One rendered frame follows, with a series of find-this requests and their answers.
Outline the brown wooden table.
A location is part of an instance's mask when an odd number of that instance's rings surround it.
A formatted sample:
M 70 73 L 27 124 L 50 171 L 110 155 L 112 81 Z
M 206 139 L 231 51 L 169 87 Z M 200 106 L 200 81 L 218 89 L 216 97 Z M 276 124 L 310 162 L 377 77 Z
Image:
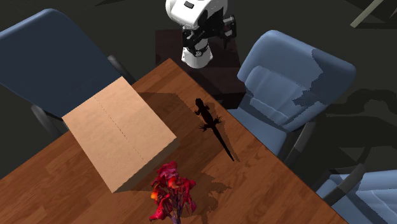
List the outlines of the brown wooden table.
M 345 221 L 174 61 L 166 60 L 134 89 L 175 133 L 169 155 L 196 182 L 197 204 L 182 224 L 345 224 Z M 209 106 L 232 160 L 195 99 Z M 0 179 L 0 224 L 172 224 L 150 221 L 150 172 L 133 189 L 112 193 L 71 132 Z

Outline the tan cardboard box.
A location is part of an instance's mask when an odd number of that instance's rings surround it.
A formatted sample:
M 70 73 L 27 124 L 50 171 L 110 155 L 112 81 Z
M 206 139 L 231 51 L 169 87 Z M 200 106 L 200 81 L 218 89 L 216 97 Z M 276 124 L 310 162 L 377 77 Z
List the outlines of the tan cardboard box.
M 176 135 L 124 78 L 63 120 L 113 193 L 135 187 L 179 146 Z

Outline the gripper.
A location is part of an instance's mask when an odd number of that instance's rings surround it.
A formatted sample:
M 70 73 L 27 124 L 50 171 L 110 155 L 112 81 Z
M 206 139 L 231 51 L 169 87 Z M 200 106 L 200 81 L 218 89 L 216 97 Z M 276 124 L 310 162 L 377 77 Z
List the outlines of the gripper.
M 208 10 L 204 10 L 198 18 L 199 28 L 183 29 L 182 39 L 183 46 L 193 48 L 202 39 L 217 36 L 227 40 L 237 36 L 237 24 L 233 15 L 223 19 L 224 9 L 221 8 L 209 15 Z

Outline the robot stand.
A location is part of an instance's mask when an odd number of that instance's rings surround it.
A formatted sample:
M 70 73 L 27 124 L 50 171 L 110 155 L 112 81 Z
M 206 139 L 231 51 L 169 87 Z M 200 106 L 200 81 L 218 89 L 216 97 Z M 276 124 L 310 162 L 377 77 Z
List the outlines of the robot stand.
M 219 38 L 209 39 L 213 59 L 203 68 L 193 69 L 181 61 L 182 34 L 179 29 L 155 32 L 155 59 L 160 65 L 172 59 L 225 109 L 238 108 L 246 93 L 244 83 L 237 78 L 240 60 L 234 40 L 223 48 Z

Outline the dark blue chair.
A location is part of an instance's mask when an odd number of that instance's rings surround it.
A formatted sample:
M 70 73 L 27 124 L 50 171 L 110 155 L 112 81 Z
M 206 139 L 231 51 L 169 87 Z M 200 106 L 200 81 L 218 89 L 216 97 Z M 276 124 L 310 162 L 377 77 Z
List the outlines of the dark blue chair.
M 32 103 L 52 139 L 63 132 L 50 120 L 64 115 L 119 77 L 134 77 L 70 18 L 54 9 L 0 32 L 0 84 Z

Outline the red flower bunch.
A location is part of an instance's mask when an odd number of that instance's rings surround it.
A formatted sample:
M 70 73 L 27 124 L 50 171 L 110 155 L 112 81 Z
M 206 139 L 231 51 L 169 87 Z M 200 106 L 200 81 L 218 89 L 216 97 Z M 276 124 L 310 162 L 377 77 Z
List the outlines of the red flower bunch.
M 157 210 L 149 217 L 149 220 L 164 220 L 169 217 L 173 224 L 181 224 L 183 209 L 186 208 L 189 214 L 197 208 L 190 195 L 190 190 L 196 182 L 181 177 L 175 161 L 162 165 L 157 170 L 157 174 L 151 183 L 153 187 L 151 198 L 155 201 Z

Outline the light blue chair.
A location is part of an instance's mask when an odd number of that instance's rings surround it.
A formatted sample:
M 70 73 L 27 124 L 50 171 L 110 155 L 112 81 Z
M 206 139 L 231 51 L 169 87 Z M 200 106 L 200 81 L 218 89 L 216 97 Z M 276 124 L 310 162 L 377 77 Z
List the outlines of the light blue chair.
M 302 129 L 284 159 L 291 167 L 316 126 L 316 116 L 353 83 L 356 68 L 282 32 L 270 30 L 252 47 L 237 77 L 246 88 L 230 114 L 274 155 Z
M 328 169 L 315 190 L 349 224 L 397 224 L 397 169 Z

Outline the black lizard figure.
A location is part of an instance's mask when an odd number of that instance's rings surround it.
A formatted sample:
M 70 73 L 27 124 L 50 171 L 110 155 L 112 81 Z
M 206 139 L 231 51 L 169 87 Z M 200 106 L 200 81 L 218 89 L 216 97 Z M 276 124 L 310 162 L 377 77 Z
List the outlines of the black lizard figure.
M 204 124 L 200 126 L 200 129 L 202 129 L 204 132 L 207 129 L 211 129 L 214 132 L 214 135 L 217 137 L 218 141 L 221 143 L 223 148 L 225 149 L 226 153 L 228 156 L 233 159 L 233 156 L 228 149 L 226 143 L 224 142 L 221 134 L 219 133 L 219 130 L 217 129 L 216 125 L 221 123 L 220 117 L 213 118 L 211 113 L 209 112 L 209 106 L 204 104 L 201 98 L 196 98 L 195 99 L 195 105 L 197 106 L 198 110 L 195 110 L 194 113 L 197 116 L 201 116 L 204 120 Z

